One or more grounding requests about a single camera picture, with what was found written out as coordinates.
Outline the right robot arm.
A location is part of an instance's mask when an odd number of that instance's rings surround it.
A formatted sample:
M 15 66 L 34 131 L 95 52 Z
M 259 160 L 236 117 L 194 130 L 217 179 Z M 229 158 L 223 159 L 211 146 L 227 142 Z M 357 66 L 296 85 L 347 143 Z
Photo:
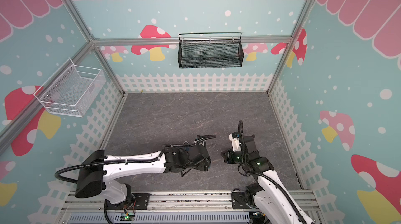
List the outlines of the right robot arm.
M 283 185 L 271 162 L 259 154 L 254 136 L 229 135 L 232 148 L 221 153 L 224 162 L 238 165 L 239 174 L 253 177 L 246 187 L 246 203 L 265 214 L 272 224 L 314 224 Z

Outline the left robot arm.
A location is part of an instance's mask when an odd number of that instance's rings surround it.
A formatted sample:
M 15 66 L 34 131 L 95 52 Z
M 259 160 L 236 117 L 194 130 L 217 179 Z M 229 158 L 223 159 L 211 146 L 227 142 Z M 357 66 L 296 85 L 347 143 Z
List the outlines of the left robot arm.
M 170 145 L 161 151 L 137 156 L 105 155 L 104 150 L 98 150 L 79 168 L 75 197 L 101 196 L 113 205 L 130 203 L 133 201 L 131 187 L 117 179 L 148 173 L 185 176 L 191 170 L 208 171 L 211 162 L 204 145 Z

